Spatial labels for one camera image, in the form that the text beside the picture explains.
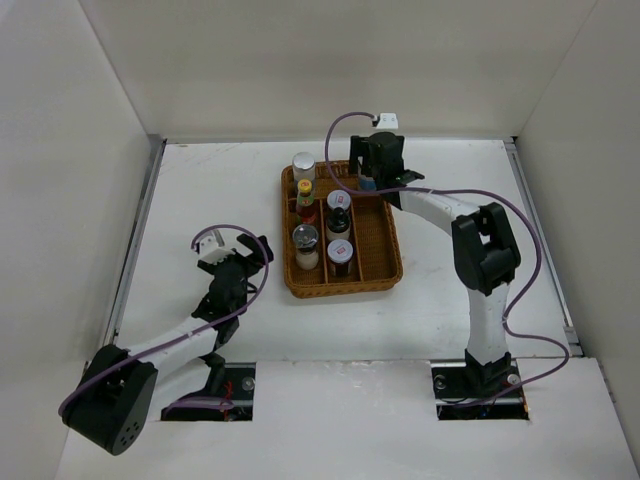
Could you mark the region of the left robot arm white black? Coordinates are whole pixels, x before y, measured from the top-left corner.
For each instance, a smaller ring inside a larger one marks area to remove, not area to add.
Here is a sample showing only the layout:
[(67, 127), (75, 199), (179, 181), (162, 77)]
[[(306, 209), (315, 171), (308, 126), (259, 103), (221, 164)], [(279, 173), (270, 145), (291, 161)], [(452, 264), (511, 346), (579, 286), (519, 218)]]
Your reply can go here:
[(224, 361), (218, 350), (239, 328), (239, 318), (257, 299), (262, 285), (256, 274), (267, 276), (274, 259), (266, 236), (238, 230), (241, 253), (228, 248), (223, 225), (207, 227), (191, 241), (197, 266), (211, 282), (195, 310), (168, 332), (128, 348), (108, 344), (99, 349), (76, 389), (61, 403), (58, 414), (69, 429), (113, 456), (124, 453), (141, 433), (156, 385), (193, 360), (197, 366), (187, 394), (167, 407), (174, 410), (232, 409), (229, 397), (214, 399), (224, 387)]

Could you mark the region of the black cap white powder bottle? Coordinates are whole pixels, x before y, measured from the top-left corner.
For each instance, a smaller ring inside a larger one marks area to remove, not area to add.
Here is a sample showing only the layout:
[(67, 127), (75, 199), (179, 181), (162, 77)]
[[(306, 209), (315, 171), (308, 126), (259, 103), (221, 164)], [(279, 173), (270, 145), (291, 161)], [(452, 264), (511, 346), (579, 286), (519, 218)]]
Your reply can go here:
[(328, 242), (334, 240), (348, 240), (351, 233), (349, 213), (342, 207), (330, 211), (326, 220), (326, 238)]

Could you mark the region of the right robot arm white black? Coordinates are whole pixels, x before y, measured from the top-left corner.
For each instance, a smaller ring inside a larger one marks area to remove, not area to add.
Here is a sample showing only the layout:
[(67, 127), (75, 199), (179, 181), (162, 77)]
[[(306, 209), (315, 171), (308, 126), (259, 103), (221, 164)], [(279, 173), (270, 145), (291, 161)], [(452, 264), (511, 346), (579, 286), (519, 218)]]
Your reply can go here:
[(502, 320), (521, 263), (519, 248), (501, 205), (476, 206), (451, 195), (408, 191), (407, 184), (423, 175), (404, 167), (403, 148), (404, 138), (390, 132), (352, 136), (349, 170), (373, 180), (387, 203), (451, 237), (454, 268), (470, 308), (463, 380), (471, 393), (487, 395), (511, 366)]

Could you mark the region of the dark spice jar white lid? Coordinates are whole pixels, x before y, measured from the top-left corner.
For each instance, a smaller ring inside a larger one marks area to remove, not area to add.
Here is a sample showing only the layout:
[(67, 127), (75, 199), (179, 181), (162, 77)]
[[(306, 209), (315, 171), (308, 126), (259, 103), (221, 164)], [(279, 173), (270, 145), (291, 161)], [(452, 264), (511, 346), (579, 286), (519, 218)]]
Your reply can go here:
[(349, 240), (336, 239), (329, 243), (327, 256), (329, 272), (334, 277), (346, 277), (351, 273), (354, 248)]

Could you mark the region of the black top salt grinder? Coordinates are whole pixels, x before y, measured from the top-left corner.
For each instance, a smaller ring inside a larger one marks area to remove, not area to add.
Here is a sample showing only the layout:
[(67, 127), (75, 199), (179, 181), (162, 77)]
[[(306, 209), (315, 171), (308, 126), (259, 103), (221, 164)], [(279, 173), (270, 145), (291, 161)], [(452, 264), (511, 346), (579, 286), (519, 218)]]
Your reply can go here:
[(313, 225), (300, 224), (292, 232), (296, 264), (305, 271), (314, 269), (319, 262), (319, 233)]

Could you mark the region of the blue label bottle silver cap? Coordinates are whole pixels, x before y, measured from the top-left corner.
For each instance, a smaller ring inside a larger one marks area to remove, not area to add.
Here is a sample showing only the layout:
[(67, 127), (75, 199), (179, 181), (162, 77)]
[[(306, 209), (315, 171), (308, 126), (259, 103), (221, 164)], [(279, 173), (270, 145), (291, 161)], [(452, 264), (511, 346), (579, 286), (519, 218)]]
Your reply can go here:
[(366, 175), (358, 175), (358, 189), (364, 192), (371, 192), (377, 189), (376, 182), (372, 177)]

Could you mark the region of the satay sauce jar white lid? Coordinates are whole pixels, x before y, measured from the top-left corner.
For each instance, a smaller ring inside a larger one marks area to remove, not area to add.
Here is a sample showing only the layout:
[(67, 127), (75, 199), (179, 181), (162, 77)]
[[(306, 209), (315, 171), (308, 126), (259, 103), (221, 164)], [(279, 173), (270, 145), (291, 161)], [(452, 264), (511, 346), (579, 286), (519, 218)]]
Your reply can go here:
[(351, 196), (344, 190), (336, 189), (328, 194), (326, 203), (330, 212), (337, 208), (348, 212), (351, 207)]

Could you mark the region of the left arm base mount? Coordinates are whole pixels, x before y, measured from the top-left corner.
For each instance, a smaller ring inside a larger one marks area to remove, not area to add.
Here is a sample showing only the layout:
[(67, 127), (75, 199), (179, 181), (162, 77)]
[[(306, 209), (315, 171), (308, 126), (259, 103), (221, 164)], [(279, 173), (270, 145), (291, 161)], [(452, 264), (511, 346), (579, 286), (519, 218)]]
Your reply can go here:
[(206, 383), (160, 410), (165, 422), (247, 422), (253, 420), (255, 363), (226, 363), (210, 369)]

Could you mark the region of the red sauce bottle yellow cap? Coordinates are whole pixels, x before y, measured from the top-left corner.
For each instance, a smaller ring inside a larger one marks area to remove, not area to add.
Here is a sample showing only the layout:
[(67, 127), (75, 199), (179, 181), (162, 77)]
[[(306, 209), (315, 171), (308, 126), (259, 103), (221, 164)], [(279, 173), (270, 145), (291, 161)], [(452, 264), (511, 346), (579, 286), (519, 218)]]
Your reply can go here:
[(297, 184), (296, 216), (299, 224), (314, 225), (317, 208), (311, 180), (301, 179)]

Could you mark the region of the blue label bead bottle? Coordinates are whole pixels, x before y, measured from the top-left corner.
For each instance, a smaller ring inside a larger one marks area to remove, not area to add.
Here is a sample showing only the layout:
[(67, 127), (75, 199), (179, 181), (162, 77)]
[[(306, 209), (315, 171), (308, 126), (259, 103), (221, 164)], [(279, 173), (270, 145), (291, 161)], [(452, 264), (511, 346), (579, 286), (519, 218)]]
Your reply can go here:
[(292, 158), (292, 171), (295, 184), (306, 179), (311, 182), (316, 177), (316, 159), (310, 152), (296, 153)]

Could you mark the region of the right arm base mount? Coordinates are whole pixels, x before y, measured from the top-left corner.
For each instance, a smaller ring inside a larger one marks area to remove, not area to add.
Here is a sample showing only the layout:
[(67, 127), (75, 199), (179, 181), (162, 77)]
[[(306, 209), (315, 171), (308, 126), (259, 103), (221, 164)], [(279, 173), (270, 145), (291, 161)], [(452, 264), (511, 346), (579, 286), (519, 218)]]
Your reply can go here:
[(484, 421), (529, 419), (523, 388), (493, 398), (502, 390), (520, 382), (520, 371), (513, 362), (488, 387), (474, 387), (467, 378), (463, 362), (431, 365), (436, 415), (441, 421)]

